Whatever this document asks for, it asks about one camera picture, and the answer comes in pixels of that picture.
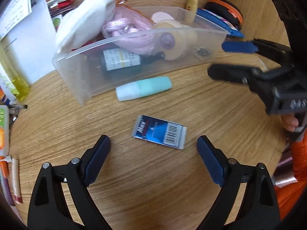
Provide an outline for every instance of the clamp jaw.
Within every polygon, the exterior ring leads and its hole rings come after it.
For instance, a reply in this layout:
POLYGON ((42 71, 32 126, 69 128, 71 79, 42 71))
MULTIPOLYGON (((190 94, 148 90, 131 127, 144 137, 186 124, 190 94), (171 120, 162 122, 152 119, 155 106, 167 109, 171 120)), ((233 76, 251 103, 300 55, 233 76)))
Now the clamp jaw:
POLYGON ((221 190, 196 230, 273 230, 280 223, 279 207, 270 175, 263 163, 255 167, 227 158, 206 136, 197 140, 197 150, 212 180, 221 190), (247 183, 235 221, 225 225, 241 183, 247 183))
POLYGON ((307 15, 300 12, 297 0, 272 1, 285 24, 291 48, 261 39, 252 43, 258 48, 256 53, 280 67, 263 72, 256 67, 212 64, 208 75, 214 80, 248 85, 264 102, 267 114, 296 114, 300 124, 290 134, 296 141, 307 126, 307 15))
POLYGON ((103 218, 87 187, 96 180, 110 151, 110 138, 102 135, 93 148, 81 158, 73 158, 68 164, 52 166, 44 163, 32 192, 28 228, 30 230, 111 230, 103 218), (68 184, 70 194, 84 224, 73 221, 62 185, 68 184))

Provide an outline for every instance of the person's hand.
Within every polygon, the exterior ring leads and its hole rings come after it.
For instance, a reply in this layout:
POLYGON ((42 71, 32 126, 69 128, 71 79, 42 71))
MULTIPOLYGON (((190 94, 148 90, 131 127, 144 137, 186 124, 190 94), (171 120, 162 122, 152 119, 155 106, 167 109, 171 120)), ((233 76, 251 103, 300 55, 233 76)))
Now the person's hand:
POLYGON ((298 126, 298 120, 292 114, 281 115, 281 122, 283 127, 290 132, 293 132, 294 128, 298 126))

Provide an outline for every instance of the red pen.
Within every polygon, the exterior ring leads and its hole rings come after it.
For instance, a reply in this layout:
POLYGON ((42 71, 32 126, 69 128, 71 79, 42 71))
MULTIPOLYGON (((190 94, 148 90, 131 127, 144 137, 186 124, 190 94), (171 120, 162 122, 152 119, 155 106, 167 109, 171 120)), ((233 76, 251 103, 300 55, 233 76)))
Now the red pen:
POLYGON ((72 4, 73 2, 74 0, 67 0, 64 2, 60 2, 60 3, 54 3, 50 6, 50 10, 65 8, 69 6, 70 4, 72 4))

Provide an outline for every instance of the white label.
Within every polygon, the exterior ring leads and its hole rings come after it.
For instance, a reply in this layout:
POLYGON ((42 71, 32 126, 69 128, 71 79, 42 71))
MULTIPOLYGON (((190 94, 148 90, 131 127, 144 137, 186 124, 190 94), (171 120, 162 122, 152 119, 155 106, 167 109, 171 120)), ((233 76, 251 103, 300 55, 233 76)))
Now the white label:
POLYGON ((167 144, 178 148, 181 135, 182 125, 177 123, 167 123, 166 132, 163 140, 163 144, 167 144))
POLYGON ((7 75, 1 64, 0 64, 0 77, 2 78, 5 85, 10 89, 12 93, 19 94, 15 85, 12 83, 12 81, 10 80, 9 76, 7 75))
POLYGON ((4 80, 1 77, 0 77, 0 87, 1 87, 2 91, 4 92, 4 94, 6 95, 6 97, 10 101, 16 100, 14 94, 12 94, 11 90, 7 87, 7 85, 5 84, 4 80))
POLYGON ((137 66, 141 64, 140 56, 121 48, 103 51, 106 70, 114 70, 123 67, 137 66))

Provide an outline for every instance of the plastic bottle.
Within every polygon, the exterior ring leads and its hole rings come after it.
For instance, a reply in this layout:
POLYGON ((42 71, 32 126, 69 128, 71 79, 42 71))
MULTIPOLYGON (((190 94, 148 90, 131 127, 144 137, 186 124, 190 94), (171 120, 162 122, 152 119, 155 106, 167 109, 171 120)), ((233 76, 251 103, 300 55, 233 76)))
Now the plastic bottle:
POLYGON ((195 19, 195 15, 197 12, 198 0, 188 0, 186 10, 191 11, 191 13, 185 14, 185 22, 192 23, 195 19))
POLYGON ((163 58, 163 52, 145 56, 131 53, 122 48, 114 48, 103 51, 100 69, 106 78, 117 81, 127 77, 133 77, 141 72, 143 65, 151 64, 163 58))
MULTIPOLYGON (((0 159, 4 159, 9 153, 9 108, 6 105, 0 105, 0 159)), ((6 161, 0 161, 3 176, 9 177, 9 171, 6 161)))
POLYGON ((0 77, 19 101, 23 101, 29 94, 28 84, 14 70, 2 46, 0 46, 0 77))
POLYGON ((146 97, 172 88, 169 77, 154 77, 116 87, 119 101, 146 97))

